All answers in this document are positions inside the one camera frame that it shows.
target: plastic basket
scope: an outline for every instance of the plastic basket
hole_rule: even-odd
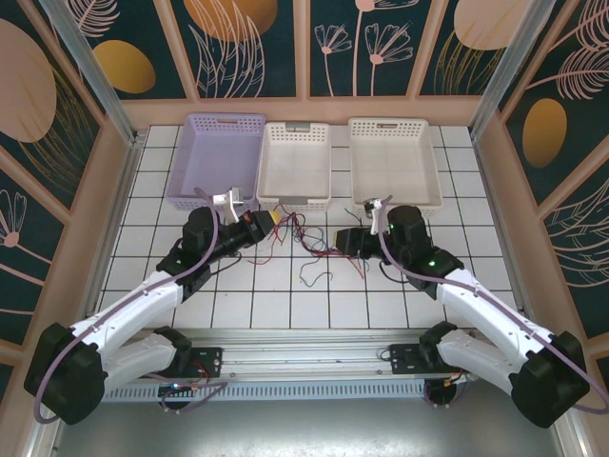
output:
[[[419,207],[425,217],[442,207],[442,191],[429,125],[422,119],[349,119],[351,200],[363,217],[363,202],[393,195],[390,207]]]
[[[326,212],[330,179],[328,124],[266,124],[256,191],[263,209],[281,204],[288,212]]]
[[[264,128],[262,114],[190,114],[173,157],[166,198],[175,208],[191,211],[206,205],[194,188],[213,195],[237,186],[245,197],[242,210],[257,209],[256,173]]]

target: grid floor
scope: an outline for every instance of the grid floor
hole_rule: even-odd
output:
[[[427,221],[429,233],[436,245],[461,258],[487,288],[516,308],[467,128],[431,129],[444,200]],[[97,309],[137,287],[181,237],[188,212],[174,209],[163,196],[180,132],[177,126],[153,126],[148,132]],[[359,224],[345,211],[351,191],[348,127],[333,127],[331,133],[332,201],[327,214],[306,215],[308,226],[320,228],[310,233],[322,232],[326,242],[337,230]],[[195,296],[147,328],[429,328],[444,319],[471,327],[423,292],[388,281],[378,261],[370,261],[361,278],[348,260],[313,258],[291,236],[276,243],[272,258],[261,265],[270,253],[268,239],[242,251],[239,264],[213,276]],[[212,271],[232,262],[222,259]],[[385,269],[401,279],[394,268]]]

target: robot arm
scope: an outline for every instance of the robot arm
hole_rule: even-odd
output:
[[[218,203],[228,202],[232,208],[238,200],[233,190]],[[183,237],[157,265],[157,271],[138,288],[70,328],[57,323],[46,328],[29,366],[24,383],[26,391],[36,395],[58,354],[79,337],[82,341],[61,360],[42,398],[42,402],[69,425],[91,414],[106,391],[170,366],[182,372],[190,359],[191,343],[173,328],[157,328],[137,343],[123,344],[155,317],[176,308],[199,290],[211,276],[211,263],[260,242],[279,221],[274,211],[246,211],[235,220],[232,209],[227,219],[234,222],[219,225],[213,251],[207,261],[197,267],[211,245],[212,211],[198,208],[190,213],[182,230]],[[185,271],[182,279],[171,280]]]
[[[346,255],[377,257],[389,263],[379,236],[373,234],[378,232],[375,226],[381,205],[379,201],[369,201],[364,207],[371,212],[372,230],[341,230],[336,234],[335,245]],[[395,207],[387,219],[389,232],[382,234],[383,240],[391,257],[416,276],[406,275],[410,284],[460,313],[494,345],[441,322],[420,339],[421,352],[431,368],[446,364],[478,375],[509,394],[521,413],[539,427],[550,427],[588,393],[588,383],[537,340],[553,346],[585,371],[577,338],[568,332],[554,335],[494,297],[459,259],[433,245],[416,207]],[[456,284],[468,285],[472,290]],[[488,301],[489,297],[502,311]]]

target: white plastic basket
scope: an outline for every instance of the white plastic basket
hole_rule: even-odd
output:
[[[269,122],[265,125],[256,197],[262,209],[326,212],[330,203],[328,124]]]
[[[419,207],[424,217],[442,207],[442,191],[429,125],[423,119],[349,119],[351,200],[363,217],[363,202],[393,195],[390,207]]]

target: purple plastic basket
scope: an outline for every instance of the purple plastic basket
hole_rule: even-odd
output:
[[[190,114],[173,158],[165,197],[175,208],[192,211],[206,204],[194,188],[214,195],[236,186],[243,189],[244,210],[257,209],[256,179],[264,131],[262,114]]]

